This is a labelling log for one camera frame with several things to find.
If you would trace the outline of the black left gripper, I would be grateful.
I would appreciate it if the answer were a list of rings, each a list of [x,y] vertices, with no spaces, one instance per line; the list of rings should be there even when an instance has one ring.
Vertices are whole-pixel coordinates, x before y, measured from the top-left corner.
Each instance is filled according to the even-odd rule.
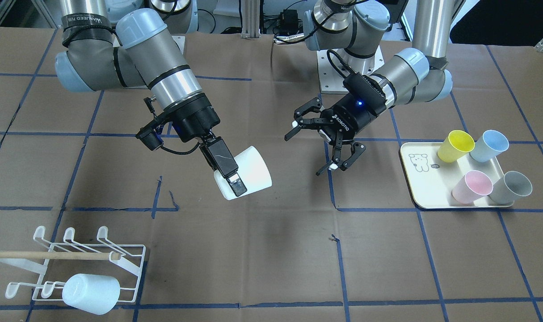
[[[315,97],[294,111],[292,129],[284,135],[284,141],[289,141],[300,130],[317,130],[333,147],[331,160],[316,171],[316,176],[327,170],[345,171],[365,152],[365,145],[357,143],[355,135],[377,116],[358,108],[355,103],[353,96],[347,94],[330,108],[320,110],[322,100]]]

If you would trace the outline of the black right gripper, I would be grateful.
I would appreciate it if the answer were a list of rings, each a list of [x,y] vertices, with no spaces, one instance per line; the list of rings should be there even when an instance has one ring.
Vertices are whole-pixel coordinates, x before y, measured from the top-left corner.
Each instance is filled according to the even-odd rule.
[[[227,177],[232,192],[241,196],[247,187],[237,174],[238,165],[221,137],[206,137],[220,123],[212,104],[205,94],[196,94],[179,103],[168,106],[168,120],[173,123],[178,137],[185,143],[201,137],[200,150],[212,170]]]

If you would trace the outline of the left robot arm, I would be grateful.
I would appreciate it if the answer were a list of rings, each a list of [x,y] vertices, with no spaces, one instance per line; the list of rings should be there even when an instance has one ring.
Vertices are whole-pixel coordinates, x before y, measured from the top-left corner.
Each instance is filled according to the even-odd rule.
[[[294,111],[290,140],[300,130],[316,130],[332,148],[316,175],[345,171],[365,151],[355,139],[369,123],[394,106],[432,102],[453,87],[447,70],[447,45],[459,0],[419,0],[412,44],[378,61],[383,34],[391,25],[386,6],[377,0],[319,0],[303,17],[302,41],[318,54],[335,77],[334,88],[320,82],[322,93],[343,93],[325,107],[319,97]]]

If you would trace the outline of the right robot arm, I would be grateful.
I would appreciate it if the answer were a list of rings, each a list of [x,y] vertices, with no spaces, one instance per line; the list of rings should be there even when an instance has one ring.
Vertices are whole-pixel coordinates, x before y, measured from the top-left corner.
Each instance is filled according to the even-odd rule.
[[[146,86],[162,108],[136,137],[148,149],[164,149],[160,137],[171,123],[183,142],[196,139],[206,161],[223,177],[221,188],[234,196],[247,193],[247,183],[221,137],[220,123],[168,26],[152,8],[123,16],[113,29],[103,0],[62,0],[63,41],[67,51],[55,58],[55,72],[72,92]]]

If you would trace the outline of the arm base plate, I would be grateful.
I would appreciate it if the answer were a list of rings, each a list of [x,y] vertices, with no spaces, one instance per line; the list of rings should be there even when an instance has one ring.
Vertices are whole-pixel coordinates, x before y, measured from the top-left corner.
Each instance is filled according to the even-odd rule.
[[[370,75],[384,64],[380,47],[377,47],[375,55],[361,59],[345,52],[344,49],[337,49],[336,52],[348,63],[353,70],[363,75]],[[343,76],[337,73],[327,59],[327,51],[317,51],[318,73],[320,76],[320,93],[323,94],[347,94],[348,90],[343,86]]]

